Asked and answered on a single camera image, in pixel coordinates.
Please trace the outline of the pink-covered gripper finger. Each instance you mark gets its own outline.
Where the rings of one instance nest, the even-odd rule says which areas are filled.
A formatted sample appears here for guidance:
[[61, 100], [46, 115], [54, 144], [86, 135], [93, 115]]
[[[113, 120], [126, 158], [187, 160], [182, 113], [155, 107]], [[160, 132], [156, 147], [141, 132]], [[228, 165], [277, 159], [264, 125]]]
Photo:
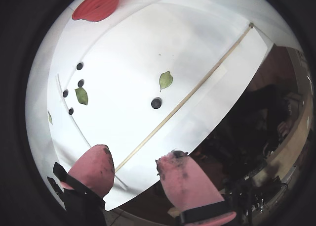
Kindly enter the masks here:
[[237, 213], [186, 152], [173, 150], [156, 160], [164, 193], [180, 212], [178, 226], [222, 226]]
[[103, 198], [114, 185], [115, 170], [111, 152], [99, 144], [87, 150], [66, 171], [55, 163], [53, 173], [60, 181], [52, 188], [64, 203], [67, 214], [77, 226], [105, 226]]

